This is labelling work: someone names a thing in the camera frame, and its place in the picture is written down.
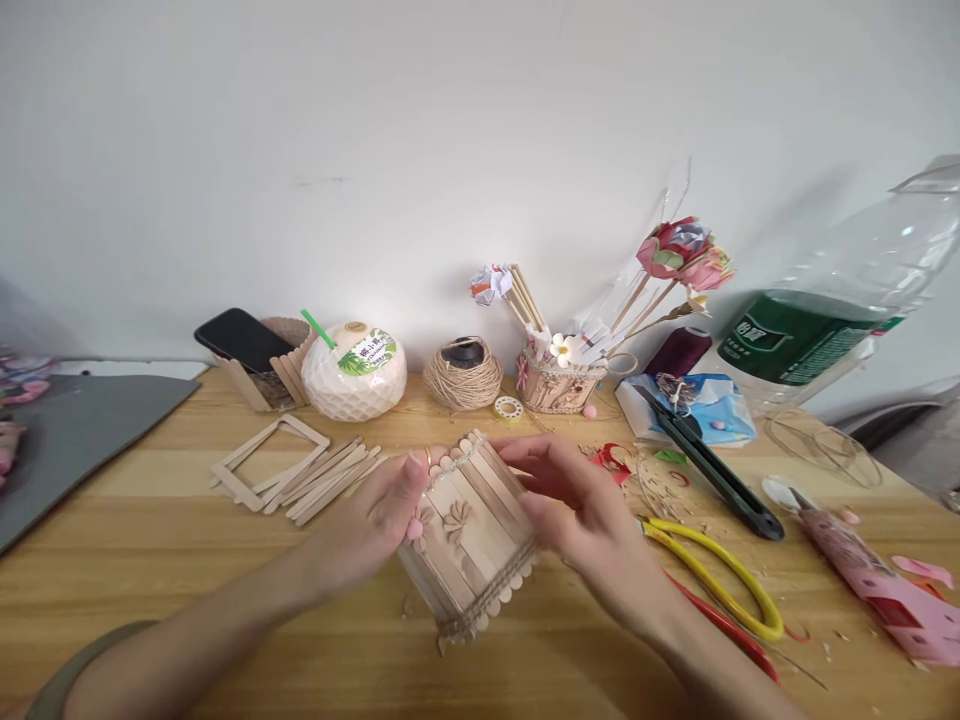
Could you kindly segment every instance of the red scissors handle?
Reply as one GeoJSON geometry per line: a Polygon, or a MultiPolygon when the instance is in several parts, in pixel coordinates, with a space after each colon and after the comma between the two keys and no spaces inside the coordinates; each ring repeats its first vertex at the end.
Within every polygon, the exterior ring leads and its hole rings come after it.
{"type": "Polygon", "coordinates": [[[770,662],[770,658],[767,657],[767,654],[763,651],[763,648],[754,640],[752,637],[747,635],[739,626],[735,625],[728,618],[726,618],[721,613],[717,612],[712,605],[707,602],[704,602],[699,597],[694,595],[692,592],[687,590],[683,585],[674,580],[674,578],[666,570],[663,571],[664,574],[670,578],[674,585],[686,595],[687,600],[692,602],[697,610],[699,610],[704,617],[712,622],[718,630],[720,630],[724,635],[730,638],[736,645],[739,647],[743,654],[750,658],[753,663],[763,670],[771,680],[773,680],[777,685],[780,683],[780,675],[777,674],[777,669],[773,666],[773,663],[770,662]]]}

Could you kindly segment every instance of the phone holder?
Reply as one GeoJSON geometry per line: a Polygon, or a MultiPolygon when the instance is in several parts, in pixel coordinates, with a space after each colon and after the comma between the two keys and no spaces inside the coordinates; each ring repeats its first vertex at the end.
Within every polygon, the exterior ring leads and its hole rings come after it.
{"type": "Polygon", "coordinates": [[[227,360],[213,354],[217,365],[224,369],[227,376],[237,386],[240,394],[257,412],[282,412],[291,408],[309,404],[300,368],[307,350],[317,339],[316,331],[303,320],[296,318],[270,317],[261,320],[294,350],[281,357],[270,358],[273,372],[268,375],[250,373],[236,360],[227,360]]]}

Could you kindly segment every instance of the origami flower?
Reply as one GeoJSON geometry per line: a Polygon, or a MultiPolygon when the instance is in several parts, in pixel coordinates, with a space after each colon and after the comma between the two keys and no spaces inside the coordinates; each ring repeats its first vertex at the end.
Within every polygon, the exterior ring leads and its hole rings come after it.
{"type": "Polygon", "coordinates": [[[513,275],[499,265],[487,265],[470,280],[474,302],[484,307],[501,299],[513,287],[513,275]]]}
{"type": "Polygon", "coordinates": [[[696,292],[716,290],[733,277],[730,256],[714,245],[700,260],[685,267],[678,277],[688,289],[696,292]]]}
{"type": "Polygon", "coordinates": [[[557,359],[557,365],[562,368],[575,362],[576,351],[573,349],[573,335],[563,337],[560,333],[553,336],[553,343],[550,345],[550,354],[557,359]]]}
{"type": "Polygon", "coordinates": [[[675,223],[661,223],[654,228],[637,251],[637,260],[649,275],[672,280],[712,246],[710,228],[695,217],[688,217],[675,223]]]}

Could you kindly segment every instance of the coconut label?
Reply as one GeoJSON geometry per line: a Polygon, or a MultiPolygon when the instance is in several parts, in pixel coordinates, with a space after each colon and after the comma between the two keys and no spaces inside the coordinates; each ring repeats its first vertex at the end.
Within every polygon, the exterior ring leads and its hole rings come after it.
{"type": "Polygon", "coordinates": [[[380,328],[374,328],[337,363],[345,375],[360,377],[379,370],[397,354],[397,341],[380,328]]]}

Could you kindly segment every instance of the maroon thread spool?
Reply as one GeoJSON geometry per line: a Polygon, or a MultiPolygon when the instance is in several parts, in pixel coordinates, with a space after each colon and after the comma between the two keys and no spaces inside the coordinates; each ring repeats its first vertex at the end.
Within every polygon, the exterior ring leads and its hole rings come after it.
{"type": "Polygon", "coordinates": [[[693,370],[693,366],[706,354],[711,345],[713,345],[713,338],[706,330],[691,327],[677,328],[664,340],[663,345],[643,372],[645,375],[665,372],[674,377],[683,377],[693,370]]]}

